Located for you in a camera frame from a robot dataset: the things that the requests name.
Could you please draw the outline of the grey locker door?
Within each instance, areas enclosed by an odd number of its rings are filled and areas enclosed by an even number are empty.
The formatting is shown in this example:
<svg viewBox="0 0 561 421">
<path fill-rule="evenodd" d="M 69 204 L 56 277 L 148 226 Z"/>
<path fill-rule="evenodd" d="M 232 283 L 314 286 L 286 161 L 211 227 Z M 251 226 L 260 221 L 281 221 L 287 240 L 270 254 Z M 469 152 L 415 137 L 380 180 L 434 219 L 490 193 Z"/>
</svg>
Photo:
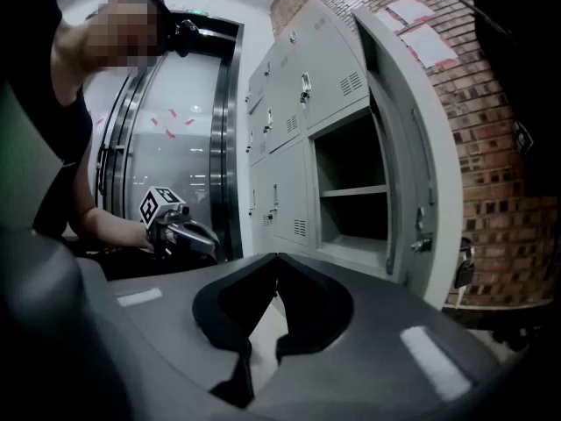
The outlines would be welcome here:
<svg viewBox="0 0 561 421">
<path fill-rule="evenodd" d="M 419 61 L 366 7 L 353 11 L 387 178 L 387 274 L 436 309 L 457 266 L 463 217 L 448 118 Z"/>
</svg>

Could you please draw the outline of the metal-framed glass door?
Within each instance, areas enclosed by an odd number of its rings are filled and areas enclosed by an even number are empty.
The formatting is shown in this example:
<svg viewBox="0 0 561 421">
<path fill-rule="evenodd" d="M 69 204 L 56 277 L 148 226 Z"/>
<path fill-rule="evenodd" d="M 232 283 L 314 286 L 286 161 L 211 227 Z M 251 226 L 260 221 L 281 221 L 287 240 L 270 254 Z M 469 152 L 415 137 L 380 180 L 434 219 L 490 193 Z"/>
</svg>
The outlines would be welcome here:
<svg viewBox="0 0 561 421">
<path fill-rule="evenodd" d="M 213 257 L 242 256 L 236 133 L 238 76 L 244 27 L 177 11 L 199 37 L 190 53 L 161 56 L 152 66 L 102 74 L 86 88 L 95 129 L 90 184 L 96 203 L 140 220 L 151 186 L 168 187 L 193 219 L 218 237 Z"/>
</svg>

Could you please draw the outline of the white paper sheet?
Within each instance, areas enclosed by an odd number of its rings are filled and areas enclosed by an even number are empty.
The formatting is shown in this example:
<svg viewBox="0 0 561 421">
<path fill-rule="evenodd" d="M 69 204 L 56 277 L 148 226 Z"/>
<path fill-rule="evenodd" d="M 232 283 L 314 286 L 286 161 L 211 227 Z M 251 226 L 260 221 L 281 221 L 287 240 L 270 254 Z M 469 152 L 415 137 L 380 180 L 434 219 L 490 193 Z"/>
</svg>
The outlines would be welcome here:
<svg viewBox="0 0 561 421">
<path fill-rule="evenodd" d="M 439 66 L 458 58 L 454 50 L 427 24 L 403 33 L 400 39 L 425 68 Z"/>
</svg>

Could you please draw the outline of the person's left forearm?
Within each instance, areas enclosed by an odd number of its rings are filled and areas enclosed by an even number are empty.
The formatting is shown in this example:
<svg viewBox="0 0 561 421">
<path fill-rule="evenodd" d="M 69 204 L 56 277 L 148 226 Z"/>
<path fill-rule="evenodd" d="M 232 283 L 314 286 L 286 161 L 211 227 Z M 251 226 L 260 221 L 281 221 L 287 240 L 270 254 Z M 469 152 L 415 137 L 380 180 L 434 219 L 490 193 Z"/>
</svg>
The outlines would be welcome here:
<svg viewBox="0 0 561 421">
<path fill-rule="evenodd" d="M 108 246 L 153 250 L 144 224 L 110 214 L 92 206 L 80 214 L 80 232 Z"/>
</svg>

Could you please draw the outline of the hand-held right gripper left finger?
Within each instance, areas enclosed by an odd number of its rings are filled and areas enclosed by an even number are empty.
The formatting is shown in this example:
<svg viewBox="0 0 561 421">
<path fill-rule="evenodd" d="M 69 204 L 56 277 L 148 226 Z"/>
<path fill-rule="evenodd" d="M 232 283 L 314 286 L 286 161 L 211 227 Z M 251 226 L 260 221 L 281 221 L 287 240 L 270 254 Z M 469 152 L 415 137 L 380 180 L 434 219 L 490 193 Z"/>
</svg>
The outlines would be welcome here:
<svg viewBox="0 0 561 421">
<path fill-rule="evenodd" d="M 238 355 L 231 377 L 210 393 L 240 409 L 254 398 L 249 337 L 275 296 L 276 260 L 275 254 L 267 254 L 206 285 L 192 304 L 193 317 L 210 344 Z"/>
</svg>

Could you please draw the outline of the person's black sleeveless top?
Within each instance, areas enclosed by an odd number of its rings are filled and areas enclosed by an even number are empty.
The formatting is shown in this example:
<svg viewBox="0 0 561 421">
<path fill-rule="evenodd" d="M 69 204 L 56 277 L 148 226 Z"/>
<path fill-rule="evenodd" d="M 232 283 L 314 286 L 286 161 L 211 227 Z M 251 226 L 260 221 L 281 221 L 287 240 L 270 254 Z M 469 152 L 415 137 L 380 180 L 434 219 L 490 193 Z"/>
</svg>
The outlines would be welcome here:
<svg viewBox="0 0 561 421">
<path fill-rule="evenodd" d="M 69 106 L 54 96 L 39 100 L 32 122 L 44 141 L 62 161 L 62 168 L 47 191 L 33 228 L 46 236 L 59 238 L 66 230 L 73 209 L 73 186 L 92 133 L 92 119 L 82 91 Z"/>
</svg>

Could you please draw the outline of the white metal locker cabinet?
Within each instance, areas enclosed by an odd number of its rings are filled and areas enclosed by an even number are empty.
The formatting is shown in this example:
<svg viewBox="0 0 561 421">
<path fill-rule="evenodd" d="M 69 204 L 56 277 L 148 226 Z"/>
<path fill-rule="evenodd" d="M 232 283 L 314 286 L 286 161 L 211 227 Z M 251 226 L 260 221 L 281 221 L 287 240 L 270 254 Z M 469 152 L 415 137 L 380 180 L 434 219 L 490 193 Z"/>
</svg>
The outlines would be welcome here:
<svg viewBox="0 0 561 421">
<path fill-rule="evenodd" d="M 399 38 L 429 18 L 416 0 L 373 14 Z M 255 250 L 395 282 L 386 271 L 387 178 L 353 15 L 345 24 L 318 0 L 304 4 L 250 77 L 246 103 Z"/>
</svg>

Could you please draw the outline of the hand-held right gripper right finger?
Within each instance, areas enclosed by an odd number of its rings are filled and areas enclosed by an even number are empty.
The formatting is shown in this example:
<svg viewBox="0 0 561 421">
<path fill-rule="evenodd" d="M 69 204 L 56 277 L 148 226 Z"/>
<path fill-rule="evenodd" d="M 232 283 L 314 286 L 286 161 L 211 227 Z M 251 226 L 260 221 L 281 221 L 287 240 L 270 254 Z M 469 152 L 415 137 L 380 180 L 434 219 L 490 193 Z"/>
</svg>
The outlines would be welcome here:
<svg viewBox="0 0 561 421">
<path fill-rule="evenodd" d="M 273 270 L 288 323 L 276 343 L 278 361 L 321 352 L 346 331 L 354 313 L 346 287 L 287 254 L 275 259 Z"/>
</svg>

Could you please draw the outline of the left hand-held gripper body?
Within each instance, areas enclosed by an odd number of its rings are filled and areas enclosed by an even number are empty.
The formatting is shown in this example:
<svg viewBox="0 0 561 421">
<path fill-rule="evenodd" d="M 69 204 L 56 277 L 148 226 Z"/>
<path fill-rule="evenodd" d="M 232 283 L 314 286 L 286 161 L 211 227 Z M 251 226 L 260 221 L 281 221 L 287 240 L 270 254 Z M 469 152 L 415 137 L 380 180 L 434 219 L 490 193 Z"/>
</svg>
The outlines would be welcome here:
<svg viewBox="0 0 561 421">
<path fill-rule="evenodd" d="M 149 187 L 139 205 L 139 215 L 161 259 L 190 253 L 208 256 L 218 248 L 217 235 L 195 221 L 187 203 L 168 187 Z"/>
</svg>

